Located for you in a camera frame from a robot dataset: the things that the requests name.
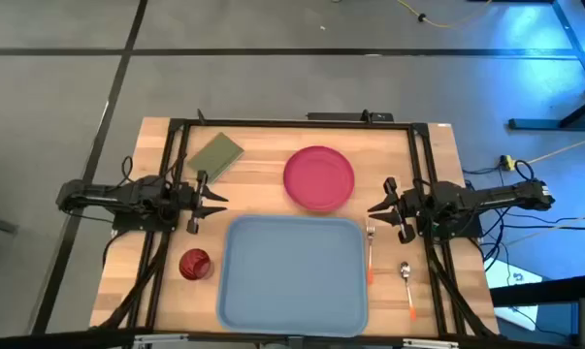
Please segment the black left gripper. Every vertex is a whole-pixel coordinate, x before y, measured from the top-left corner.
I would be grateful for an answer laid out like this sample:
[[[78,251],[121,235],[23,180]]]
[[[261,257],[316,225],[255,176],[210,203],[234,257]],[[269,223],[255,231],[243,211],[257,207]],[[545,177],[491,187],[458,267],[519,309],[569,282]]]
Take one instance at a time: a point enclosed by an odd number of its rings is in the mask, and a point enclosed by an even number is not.
[[[214,194],[208,187],[209,176],[205,170],[197,173],[197,187],[192,187],[188,182],[179,184],[179,206],[181,209],[191,211],[186,231],[189,234],[197,235],[199,231],[199,220],[207,216],[226,210],[223,206],[203,206],[203,199],[227,202],[227,199]]]

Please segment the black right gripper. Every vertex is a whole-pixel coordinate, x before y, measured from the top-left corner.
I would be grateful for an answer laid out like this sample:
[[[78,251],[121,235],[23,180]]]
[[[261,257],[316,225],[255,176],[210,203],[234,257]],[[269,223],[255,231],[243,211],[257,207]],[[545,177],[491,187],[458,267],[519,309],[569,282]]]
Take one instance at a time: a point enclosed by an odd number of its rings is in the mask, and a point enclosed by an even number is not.
[[[416,187],[405,190],[402,194],[397,193],[397,182],[394,177],[387,177],[383,183],[385,199],[368,209],[368,212],[376,212],[392,207],[392,210],[370,214],[370,217],[391,226],[399,226],[398,237],[400,243],[407,244],[415,239],[415,232],[411,224],[406,222],[407,218],[415,217],[418,211],[419,191]]]

